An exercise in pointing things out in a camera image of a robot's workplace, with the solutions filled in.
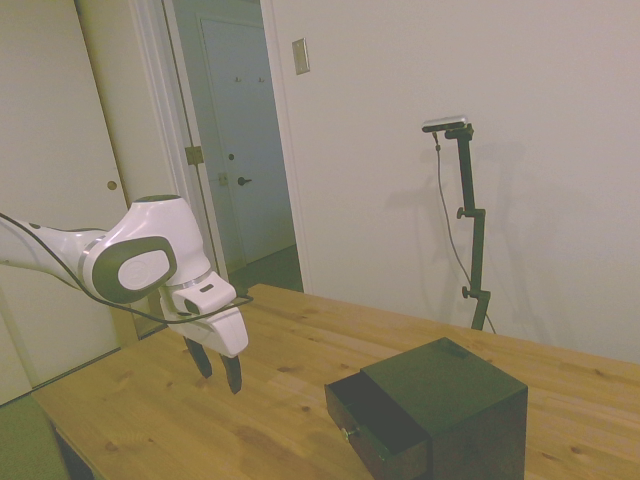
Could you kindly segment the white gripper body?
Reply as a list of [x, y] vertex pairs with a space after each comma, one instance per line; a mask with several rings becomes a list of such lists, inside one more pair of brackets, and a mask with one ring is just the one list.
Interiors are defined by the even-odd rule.
[[218, 313], [236, 297], [231, 286], [191, 286], [182, 290], [160, 290], [161, 307], [168, 321], [199, 320], [171, 324], [170, 328], [222, 355], [235, 357], [248, 345], [248, 334], [237, 307]]

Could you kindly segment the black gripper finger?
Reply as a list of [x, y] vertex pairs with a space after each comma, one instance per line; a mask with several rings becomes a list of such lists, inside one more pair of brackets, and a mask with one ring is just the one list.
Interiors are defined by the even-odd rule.
[[213, 374], [213, 370], [204, 347], [200, 343], [187, 337], [184, 338], [184, 341], [187, 346], [187, 350], [191, 355], [191, 358], [198, 368], [200, 374], [205, 379], [210, 378]]
[[239, 357], [228, 357], [225, 355], [220, 355], [220, 359], [225, 369], [226, 379], [230, 391], [233, 394], [239, 393], [242, 389], [243, 384], [242, 369]]

